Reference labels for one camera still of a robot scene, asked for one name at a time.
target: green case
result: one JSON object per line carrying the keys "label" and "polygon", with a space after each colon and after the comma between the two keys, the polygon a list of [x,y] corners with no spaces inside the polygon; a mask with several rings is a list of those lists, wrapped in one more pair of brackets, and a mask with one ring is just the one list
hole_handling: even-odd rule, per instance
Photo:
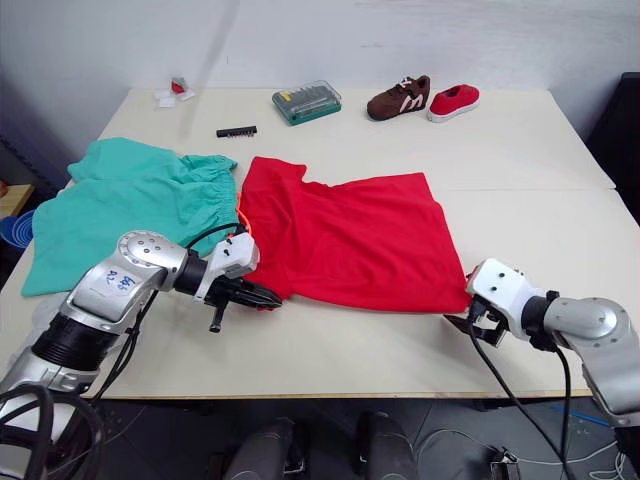
{"label": "green case", "polygon": [[342,108],[340,94],[324,80],[280,90],[271,98],[290,125],[308,122]]}

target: fabric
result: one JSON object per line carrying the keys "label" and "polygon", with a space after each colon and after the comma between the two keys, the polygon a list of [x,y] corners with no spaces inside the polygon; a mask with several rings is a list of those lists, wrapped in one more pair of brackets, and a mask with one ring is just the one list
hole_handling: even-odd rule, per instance
{"label": "fabric", "polygon": [[329,187],[304,165],[256,157],[240,210],[261,260],[248,279],[339,305],[400,312],[463,311],[465,277],[423,174]]}
{"label": "fabric", "polygon": [[[130,230],[152,230],[186,245],[208,228],[237,222],[235,166],[227,157],[178,157],[125,138],[94,142],[68,168],[77,185],[36,210],[35,258],[22,294],[70,290]],[[224,235],[211,235],[195,249],[206,254]]]}

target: red shoe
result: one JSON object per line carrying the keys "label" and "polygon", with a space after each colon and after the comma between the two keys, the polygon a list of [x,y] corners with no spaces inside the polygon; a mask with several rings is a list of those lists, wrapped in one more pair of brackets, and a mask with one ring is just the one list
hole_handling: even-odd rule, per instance
{"label": "red shoe", "polygon": [[427,118],[432,122],[444,122],[478,106],[480,91],[471,85],[456,85],[435,96]]}

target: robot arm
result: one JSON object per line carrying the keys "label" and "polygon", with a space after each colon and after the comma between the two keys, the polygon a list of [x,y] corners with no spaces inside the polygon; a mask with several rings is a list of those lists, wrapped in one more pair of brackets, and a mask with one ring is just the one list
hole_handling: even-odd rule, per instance
{"label": "robot arm", "polygon": [[[470,317],[447,316],[459,329],[497,346],[505,331],[552,351],[561,345],[582,360],[582,372],[598,406],[615,428],[621,450],[640,471],[640,345],[627,312],[603,298],[575,300],[532,287],[526,278],[495,259],[487,259],[467,282],[473,296]],[[473,325],[479,313],[495,330]]]}
{"label": "robot arm", "polygon": [[[48,330],[21,352],[0,382],[0,394],[29,383],[63,394],[86,392],[109,348],[132,326],[154,291],[175,289],[214,306],[210,330],[215,332],[229,301],[256,308],[281,306],[273,292],[242,279],[258,260],[258,248],[246,232],[220,242],[208,262],[157,233],[136,230],[123,235],[115,252],[69,293]],[[0,418],[31,400],[31,395],[0,400]],[[54,442],[73,412],[69,405],[55,404]],[[37,410],[31,410],[9,425],[35,431],[37,422]]]}

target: cable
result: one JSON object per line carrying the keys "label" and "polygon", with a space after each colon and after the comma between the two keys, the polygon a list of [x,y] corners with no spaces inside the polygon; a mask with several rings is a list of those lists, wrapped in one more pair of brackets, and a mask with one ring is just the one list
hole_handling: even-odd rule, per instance
{"label": "cable", "polygon": [[422,419],[422,422],[420,422],[420,427],[418,427],[418,432],[416,433],[416,436],[413,439],[413,442],[411,442],[411,449],[413,450],[416,446],[416,442],[418,441],[418,438],[420,437],[420,434],[422,433],[422,429],[424,428],[425,423],[427,423],[427,419],[429,418],[429,415],[431,415],[431,410],[433,410],[433,403],[429,404],[429,410],[427,410],[427,413],[424,414],[424,418]]}
{"label": "cable", "polygon": [[11,475],[10,473],[0,472],[0,477],[12,478],[13,480],[22,480],[20,477],[16,477],[15,475]]}
{"label": "cable", "polygon": [[[479,315],[473,316],[472,313],[470,312],[469,314],[469,318],[477,318]],[[538,432],[540,432],[540,435],[542,435],[542,437],[546,440],[546,442],[549,444],[549,446],[551,447],[551,449],[553,450],[553,452],[558,456],[558,458],[561,460],[563,468],[567,474],[567,477],[571,480],[573,479],[573,475],[571,474],[571,472],[569,471],[569,466],[566,462],[566,458],[564,457],[564,455],[562,455],[562,452],[560,452],[560,450],[558,450],[558,447],[556,447],[556,445],[553,443],[553,441],[551,440],[551,438],[549,437],[549,435],[547,435],[547,432],[545,432],[542,427],[540,426],[540,424],[538,424],[538,422],[529,414],[529,412],[524,408],[524,406],[520,403],[520,400],[518,400],[516,398],[516,396],[513,394],[513,392],[511,391],[511,389],[509,388],[509,386],[506,384],[506,382],[504,381],[504,379],[502,378],[502,375],[500,375],[500,372],[498,371],[498,369],[495,367],[495,365],[493,364],[493,362],[491,361],[491,359],[489,359],[489,357],[487,357],[487,354],[484,353],[484,350],[482,349],[482,347],[480,346],[480,343],[478,342],[478,338],[476,337],[476,333],[474,331],[473,328],[469,329],[469,336],[471,337],[471,342],[473,343],[474,348],[476,349],[476,351],[478,352],[478,355],[480,355],[480,357],[482,358],[482,360],[484,361],[484,363],[487,365],[487,367],[489,367],[489,370],[491,370],[491,373],[493,373],[493,376],[496,377],[496,380],[498,381],[498,383],[500,384],[500,386],[502,387],[502,389],[505,391],[505,393],[507,394],[507,396],[509,397],[509,399],[514,403],[514,405],[516,407],[518,407],[518,409],[522,412],[522,414],[527,417],[527,420],[529,420],[529,422],[531,422],[531,424],[536,428],[536,430],[538,430]]]}
{"label": "cable", "polygon": [[495,447],[492,447],[491,445],[487,445],[484,442],[481,442],[480,440],[478,440],[477,438],[472,437],[471,435],[469,435],[468,433],[462,432],[460,430],[453,430],[453,429],[449,429],[449,428],[443,428],[441,430],[436,430],[435,432],[431,432],[429,435],[427,435],[424,440],[422,440],[420,442],[420,446],[418,447],[418,453],[416,454],[416,463],[418,465],[420,465],[420,456],[422,455],[422,452],[424,451],[424,449],[427,447],[427,445],[429,444],[429,442],[431,441],[431,439],[437,435],[440,435],[441,433],[455,433],[456,435],[461,435],[465,438],[468,438],[469,440],[477,443],[478,445],[482,445],[484,448],[486,448],[487,450],[491,450],[492,452],[498,453],[499,450]]}
{"label": "cable", "polygon": [[[84,418],[77,412],[73,412],[67,426],[56,442],[55,455],[49,457],[47,471],[50,472],[56,465],[69,458],[73,458],[81,452],[91,448],[91,430],[85,423]],[[85,466],[84,462],[77,462],[55,474],[48,473],[47,478],[51,480],[72,480],[80,479],[78,472]]]}
{"label": "cable", "polygon": [[238,203],[236,205],[236,213],[238,214],[238,218],[241,222],[244,223],[245,230],[249,232],[249,235],[253,235],[251,229],[251,222],[247,218],[247,216],[242,212],[242,193],[238,193]]}
{"label": "cable", "polygon": [[100,390],[98,390],[98,392],[91,399],[91,405],[93,406],[96,405],[98,400],[100,400],[102,398],[102,395],[104,395],[104,392],[113,384],[113,382],[115,382],[118,376],[124,371],[124,369],[129,364],[129,361],[131,360],[131,357],[133,356],[133,352],[138,343],[138,335],[140,334],[140,325],[142,324],[142,320],[144,319],[145,315],[151,308],[151,304],[153,304],[153,301],[156,299],[157,295],[158,295],[158,291],[154,290],[151,296],[149,297],[149,300],[145,304],[145,306],[136,315],[136,321],[133,327],[131,328],[129,336],[125,340],[124,345],[122,346],[122,349],[118,354],[118,358],[116,359],[113,366],[111,367],[111,370],[109,371],[107,378],[102,384],[102,387],[100,387]]}
{"label": "cable", "polygon": [[25,403],[24,405],[16,408],[15,410],[10,411],[4,417],[0,418],[0,425],[4,425],[5,423],[9,423],[16,417],[19,417],[23,413],[28,412],[29,410],[33,410],[36,408],[40,402],[38,400],[34,400],[33,402]]}
{"label": "cable", "polygon": [[85,400],[73,395],[54,395],[56,403],[66,403],[76,409],[85,420],[91,431],[92,441],[91,447],[88,450],[87,469],[85,470],[83,478],[89,478],[91,480],[98,476],[98,470],[100,469],[100,460],[102,458],[102,451],[105,445],[104,425],[102,419],[98,416],[95,409],[89,405]]}
{"label": "cable", "polygon": [[[422,440],[419,444],[418,447],[418,453],[416,454],[416,462],[418,463],[418,465],[420,464],[420,457],[424,451],[424,449],[427,447],[428,443],[431,441],[431,439],[437,435],[440,435],[441,433],[455,433],[456,435],[461,435],[475,443],[477,443],[478,445],[481,445],[482,447],[486,448],[487,450],[491,450],[493,452],[498,452],[499,450],[495,447],[492,447],[480,440],[478,440],[477,438],[472,437],[471,435],[469,435],[466,432],[463,432],[461,430],[454,430],[454,429],[441,429],[441,430],[436,430],[434,432],[431,432],[429,435],[427,435],[424,440]],[[607,450],[609,450],[612,447],[616,446],[616,441],[614,440],[611,443],[608,443],[607,445],[605,445],[604,447],[601,447],[597,450],[594,450],[593,452],[591,452],[588,455],[585,455],[584,457],[580,457],[580,458],[575,458],[573,460],[567,460],[567,463],[580,463],[580,462],[586,462],[587,460],[591,460],[593,457],[595,457],[596,455],[601,454],[602,452],[605,452]],[[562,466],[562,462],[543,462],[543,461],[538,461],[538,460],[529,460],[528,458],[521,458],[520,456],[518,456],[517,453],[509,450],[509,452],[514,455],[516,457],[516,459],[518,460],[518,462],[522,462],[522,463],[533,463],[536,465],[548,465],[548,466],[555,466],[555,467],[559,467]],[[622,454],[621,452],[618,452],[616,455],[616,459],[614,461],[614,467],[615,470],[596,470],[593,472],[589,472],[589,478],[592,478],[593,480],[625,480],[625,478],[622,476],[622,469],[624,467],[624,461],[626,460],[626,457],[624,454]],[[600,477],[598,475],[606,475],[606,474],[612,474],[615,473],[616,476],[615,477],[610,477],[610,478],[603,478]]]}
{"label": "cable", "polygon": [[246,231],[245,226],[243,224],[241,224],[241,223],[225,223],[224,225],[220,225],[220,226],[217,226],[217,227],[214,227],[214,228],[210,228],[209,230],[205,230],[200,235],[198,235],[196,238],[194,238],[189,243],[187,243],[187,248],[193,247],[200,240],[202,240],[205,237],[208,237],[212,233],[216,233],[216,232],[219,232],[220,230],[226,230],[227,228],[232,228],[232,227],[241,228],[242,230]]}
{"label": "cable", "polygon": [[25,383],[17,386],[13,390],[0,394],[0,404],[13,398],[29,394],[35,395],[40,410],[36,442],[29,456],[29,463],[27,464],[24,480],[40,480],[47,461],[51,432],[53,430],[53,398],[51,393],[43,385]]}
{"label": "cable", "polygon": [[[129,428],[131,428],[131,426],[135,423],[136,420],[138,420],[138,418],[140,418],[140,415],[142,415],[142,413],[147,409],[147,406],[145,405],[144,407],[142,407],[140,409],[140,411],[136,414],[135,417],[133,417],[133,419],[127,424],[126,427],[124,427],[120,432],[118,432],[117,434],[115,434],[113,437],[109,438],[106,442],[104,442],[105,446],[109,445],[111,442],[113,442],[114,440],[116,440],[117,438],[121,437],[122,435],[124,435],[127,430],[129,430]],[[85,450],[84,452],[82,452],[81,454],[73,457],[70,460],[67,460],[65,463],[63,463],[62,465],[57,466],[56,468],[54,468],[53,470],[51,470],[49,472],[49,475],[52,475],[60,470],[62,470],[63,468],[68,467],[69,465],[71,465],[73,462],[76,462],[78,460],[80,460],[82,457],[84,457],[85,455],[87,455],[90,452],[90,449]]]}
{"label": "cable", "polygon": [[[618,452],[616,454],[616,458],[613,461],[613,470],[594,470],[592,472],[589,472],[589,478],[593,478],[594,480],[625,480],[624,476],[622,475],[622,470],[624,468],[624,461],[627,459],[627,457],[622,453],[622,452]],[[600,475],[610,475],[612,473],[615,473],[615,477],[601,477]]]}
{"label": "cable", "polygon": [[[607,445],[605,445],[602,448],[599,448],[598,450],[595,450],[593,452],[591,452],[589,455],[585,456],[585,457],[581,457],[581,458],[576,458],[575,460],[567,460],[567,463],[580,463],[580,462],[584,462],[586,460],[590,460],[593,457],[595,457],[596,455],[601,454],[602,452],[609,450],[611,447],[615,447],[616,446],[616,441],[614,440],[611,443],[608,443]],[[536,465],[550,465],[550,466],[560,466],[562,465],[562,462],[543,462],[543,461],[539,461],[539,460],[529,460],[528,458],[520,458],[518,455],[516,455],[516,457],[518,458],[519,462],[523,462],[523,463],[535,463]]]}
{"label": "cable", "polygon": [[567,357],[564,356],[560,347],[556,345],[556,355],[560,358],[562,363],[562,370],[564,371],[564,413],[562,415],[562,434],[560,441],[560,452],[564,460],[567,459],[567,449],[569,440],[569,415],[571,414],[571,371],[569,370],[569,362]]}

